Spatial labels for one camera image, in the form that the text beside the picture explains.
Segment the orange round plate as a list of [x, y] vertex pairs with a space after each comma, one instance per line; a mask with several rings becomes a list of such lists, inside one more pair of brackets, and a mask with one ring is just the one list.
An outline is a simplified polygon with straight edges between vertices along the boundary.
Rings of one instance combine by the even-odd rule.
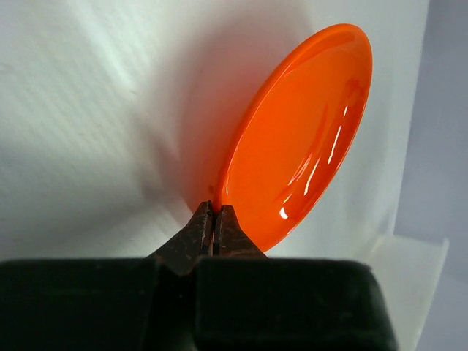
[[358, 26], [329, 26], [295, 48], [243, 114], [217, 178], [215, 208], [231, 205], [262, 251], [279, 244], [330, 185], [369, 98], [373, 54]]

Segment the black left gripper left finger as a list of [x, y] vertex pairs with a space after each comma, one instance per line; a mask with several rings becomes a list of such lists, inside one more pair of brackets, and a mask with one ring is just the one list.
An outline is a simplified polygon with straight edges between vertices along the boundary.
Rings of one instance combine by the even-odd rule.
[[1, 264], [3, 350], [193, 350], [193, 270], [213, 206], [146, 258]]

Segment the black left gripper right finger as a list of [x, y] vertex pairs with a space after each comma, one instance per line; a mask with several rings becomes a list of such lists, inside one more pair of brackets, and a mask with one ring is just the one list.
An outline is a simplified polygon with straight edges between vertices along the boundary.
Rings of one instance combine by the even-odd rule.
[[216, 254], [195, 269], [199, 350], [397, 350], [372, 269], [352, 260], [273, 259], [228, 252], [244, 232], [216, 217]]

